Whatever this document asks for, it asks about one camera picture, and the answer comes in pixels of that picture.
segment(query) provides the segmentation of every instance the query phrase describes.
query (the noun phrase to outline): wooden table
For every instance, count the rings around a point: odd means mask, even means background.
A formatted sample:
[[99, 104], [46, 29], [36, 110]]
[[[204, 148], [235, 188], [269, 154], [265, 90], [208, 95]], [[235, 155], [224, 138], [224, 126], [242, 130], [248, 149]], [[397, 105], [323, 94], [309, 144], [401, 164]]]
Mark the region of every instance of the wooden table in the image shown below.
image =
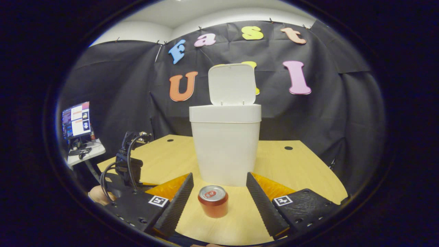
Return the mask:
[[[204, 214], [197, 195], [209, 183], [201, 180], [192, 137], [167, 135], [135, 149], [131, 156], [143, 161], [141, 182], [161, 184], [193, 173], [194, 188], [177, 225], [178, 233], [224, 245], [273, 241], [247, 187], [223, 186], [229, 194], [228, 214], [219, 219]], [[98, 164], [99, 169], [103, 171], [114, 160]], [[301, 141], [259, 141], [254, 172], [296, 191], [309, 188], [336, 204], [347, 197], [340, 180]]]

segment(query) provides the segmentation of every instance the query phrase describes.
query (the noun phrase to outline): monitor screen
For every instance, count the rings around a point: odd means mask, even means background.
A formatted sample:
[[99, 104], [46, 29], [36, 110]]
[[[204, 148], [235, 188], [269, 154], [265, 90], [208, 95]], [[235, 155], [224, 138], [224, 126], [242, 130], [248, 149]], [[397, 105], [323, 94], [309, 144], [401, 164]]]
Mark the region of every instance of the monitor screen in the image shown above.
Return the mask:
[[62, 112], [64, 139], [71, 139], [91, 132], [90, 102], [74, 105]]

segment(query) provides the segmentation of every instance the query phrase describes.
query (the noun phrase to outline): white desk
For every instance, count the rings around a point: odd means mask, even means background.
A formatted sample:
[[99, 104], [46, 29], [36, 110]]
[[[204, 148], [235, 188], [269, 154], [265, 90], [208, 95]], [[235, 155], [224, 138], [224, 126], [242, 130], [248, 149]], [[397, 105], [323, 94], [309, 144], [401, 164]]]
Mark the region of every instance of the white desk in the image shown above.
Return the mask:
[[87, 142], [86, 144], [87, 144], [86, 148], [91, 148], [90, 153], [86, 153], [82, 159], [79, 158], [79, 155], [68, 156], [67, 157], [67, 165], [71, 170], [73, 170], [74, 165], [84, 161], [85, 164], [87, 165], [88, 169], [90, 170], [90, 172], [93, 174], [93, 176], [99, 182], [99, 176], [97, 175], [96, 171], [94, 170], [93, 166], [91, 165], [89, 159], [105, 153], [105, 147], [104, 147], [104, 145], [102, 145], [102, 143], [99, 139], [96, 139], [92, 142]]

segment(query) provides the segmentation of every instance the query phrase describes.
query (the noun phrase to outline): red soda can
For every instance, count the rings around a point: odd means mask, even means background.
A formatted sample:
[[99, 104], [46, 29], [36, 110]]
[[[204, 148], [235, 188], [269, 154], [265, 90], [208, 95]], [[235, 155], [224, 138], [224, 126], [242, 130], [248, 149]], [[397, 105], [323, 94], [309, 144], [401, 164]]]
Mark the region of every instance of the red soda can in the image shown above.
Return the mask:
[[207, 216], [220, 218], [227, 214], [227, 200], [229, 195], [221, 186], [208, 185], [198, 194], [198, 200]]

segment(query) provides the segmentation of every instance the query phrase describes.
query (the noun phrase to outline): black fabric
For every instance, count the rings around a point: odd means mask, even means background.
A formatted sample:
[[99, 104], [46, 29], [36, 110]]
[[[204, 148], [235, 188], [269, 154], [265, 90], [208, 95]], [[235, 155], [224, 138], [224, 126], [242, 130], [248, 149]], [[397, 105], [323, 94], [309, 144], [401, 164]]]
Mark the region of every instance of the black fabric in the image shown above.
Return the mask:
[[[257, 26], [264, 37], [245, 40], [241, 28]], [[291, 27], [306, 44], [289, 40], [280, 29]], [[216, 43], [195, 47], [203, 34]], [[184, 57], [173, 64], [168, 51], [181, 39]], [[303, 62], [311, 94], [288, 89], [284, 61]], [[186, 34], [168, 44], [123, 41], [90, 47], [67, 80], [63, 108], [90, 101], [90, 120], [97, 137], [115, 155], [125, 131], [191, 136], [189, 106], [210, 105], [208, 70], [217, 64], [253, 61], [262, 105], [261, 140], [300, 140], [339, 177], [353, 194], [376, 168], [385, 131], [384, 105], [378, 83], [360, 54], [321, 22], [312, 29], [286, 23], [244, 21], [224, 23]], [[197, 71], [193, 95], [182, 102], [169, 96], [169, 79]]]

